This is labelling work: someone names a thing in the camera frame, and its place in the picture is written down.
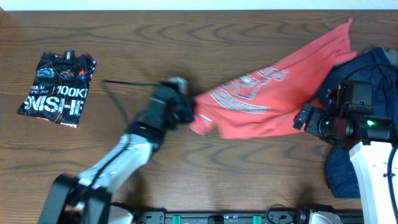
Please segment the orange printed t-shirt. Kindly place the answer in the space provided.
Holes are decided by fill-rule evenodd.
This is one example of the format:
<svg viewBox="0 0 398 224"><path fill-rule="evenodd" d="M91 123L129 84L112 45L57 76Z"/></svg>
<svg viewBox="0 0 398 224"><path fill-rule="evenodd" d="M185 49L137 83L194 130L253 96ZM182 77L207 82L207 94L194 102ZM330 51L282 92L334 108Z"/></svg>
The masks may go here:
<svg viewBox="0 0 398 224"><path fill-rule="evenodd" d="M355 58L352 23L348 19L279 62L196 96L190 129L199 135L217 129L222 139L296 134L294 117L301 107L318 106L315 93L331 69Z"/></svg>

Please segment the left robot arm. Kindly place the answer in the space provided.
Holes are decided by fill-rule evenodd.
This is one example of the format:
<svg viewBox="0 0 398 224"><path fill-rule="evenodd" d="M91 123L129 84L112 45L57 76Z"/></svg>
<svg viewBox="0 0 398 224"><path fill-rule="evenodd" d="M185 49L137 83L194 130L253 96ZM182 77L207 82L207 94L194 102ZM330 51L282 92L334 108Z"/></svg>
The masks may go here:
<svg viewBox="0 0 398 224"><path fill-rule="evenodd" d="M125 181L159 150L169 129L191 123L195 102L180 77L156 85L148 109L128 125L118 144L77 176L53 182L39 223L134 223L134 212L111 199Z"/></svg>

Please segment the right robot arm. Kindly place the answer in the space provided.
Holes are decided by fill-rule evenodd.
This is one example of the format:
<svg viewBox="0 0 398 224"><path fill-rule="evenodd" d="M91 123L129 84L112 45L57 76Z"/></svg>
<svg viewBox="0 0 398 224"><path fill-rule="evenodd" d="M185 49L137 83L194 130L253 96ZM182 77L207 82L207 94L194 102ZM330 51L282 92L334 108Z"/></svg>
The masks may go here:
<svg viewBox="0 0 398 224"><path fill-rule="evenodd" d="M374 115L371 83L340 82L328 109L304 105L293 127L349 152L365 223L397 223L397 131L391 118Z"/></svg>

